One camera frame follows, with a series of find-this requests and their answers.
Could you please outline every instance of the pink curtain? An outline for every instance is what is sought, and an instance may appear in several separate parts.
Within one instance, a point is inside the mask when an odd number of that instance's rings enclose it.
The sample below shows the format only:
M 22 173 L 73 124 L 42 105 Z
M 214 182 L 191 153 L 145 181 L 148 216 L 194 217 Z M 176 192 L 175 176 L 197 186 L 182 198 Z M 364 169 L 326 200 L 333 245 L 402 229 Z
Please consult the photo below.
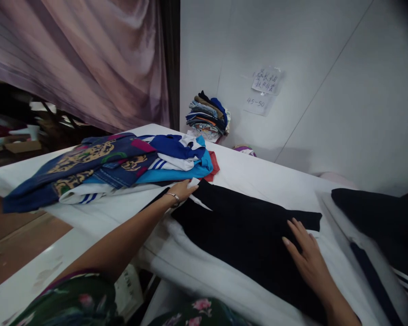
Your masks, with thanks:
M 156 0 L 0 1 L 0 79 L 110 132 L 169 127 Z

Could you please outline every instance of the bracelet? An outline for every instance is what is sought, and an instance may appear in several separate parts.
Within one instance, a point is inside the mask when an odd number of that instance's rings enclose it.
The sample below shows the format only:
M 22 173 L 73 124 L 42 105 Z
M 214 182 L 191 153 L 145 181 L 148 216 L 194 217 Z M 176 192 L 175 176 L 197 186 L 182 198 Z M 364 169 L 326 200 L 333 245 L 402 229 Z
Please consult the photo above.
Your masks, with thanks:
M 176 203 L 175 205 L 173 205 L 172 207 L 173 207 L 173 208 L 178 207 L 178 205 L 180 204 L 180 198 L 179 198 L 176 194 L 173 194 L 173 193 L 171 193 L 171 192 L 167 192 L 165 195 L 174 196 L 175 199 L 177 200 L 177 203 Z

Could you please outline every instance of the white wall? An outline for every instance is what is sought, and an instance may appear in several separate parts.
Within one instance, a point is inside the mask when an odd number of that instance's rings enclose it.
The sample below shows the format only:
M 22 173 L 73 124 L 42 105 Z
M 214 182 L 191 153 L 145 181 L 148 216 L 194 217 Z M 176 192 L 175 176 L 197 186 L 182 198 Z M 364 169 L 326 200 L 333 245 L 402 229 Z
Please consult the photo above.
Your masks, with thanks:
M 373 2 L 276 163 L 338 172 L 365 190 L 408 192 L 405 19 Z
M 204 90 L 232 112 L 222 145 L 408 192 L 408 32 L 386 1 L 182 1 L 181 131 Z M 242 110 L 262 64 L 285 71 L 267 117 Z

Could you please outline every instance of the cardboard box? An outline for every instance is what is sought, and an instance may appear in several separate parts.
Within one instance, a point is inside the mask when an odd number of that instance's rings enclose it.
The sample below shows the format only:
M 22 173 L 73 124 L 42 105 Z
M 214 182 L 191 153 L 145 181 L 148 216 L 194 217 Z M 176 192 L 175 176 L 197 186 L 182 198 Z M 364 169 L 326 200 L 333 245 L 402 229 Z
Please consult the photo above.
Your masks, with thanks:
M 33 150 L 41 149 L 41 143 L 38 140 L 28 140 L 30 135 L 13 135 L 6 136 L 4 146 L 5 148 L 12 153 L 22 153 L 29 152 Z

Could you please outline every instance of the wrist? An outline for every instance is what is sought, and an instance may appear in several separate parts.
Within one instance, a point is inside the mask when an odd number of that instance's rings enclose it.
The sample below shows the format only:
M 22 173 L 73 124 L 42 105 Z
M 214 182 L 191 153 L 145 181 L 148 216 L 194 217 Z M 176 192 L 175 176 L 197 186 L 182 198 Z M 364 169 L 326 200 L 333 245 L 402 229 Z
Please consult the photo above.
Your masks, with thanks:
M 170 194 L 164 194 L 160 199 L 163 200 L 165 204 L 169 205 L 169 207 L 172 207 L 175 204 L 177 204 L 177 199 Z
M 340 306 L 342 301 L 345 301 L 343 294 L 341 294 L 336 285 L 324 293 L 318 293 L 317 296 L 327 311 L 335 310 L 336 307 Z

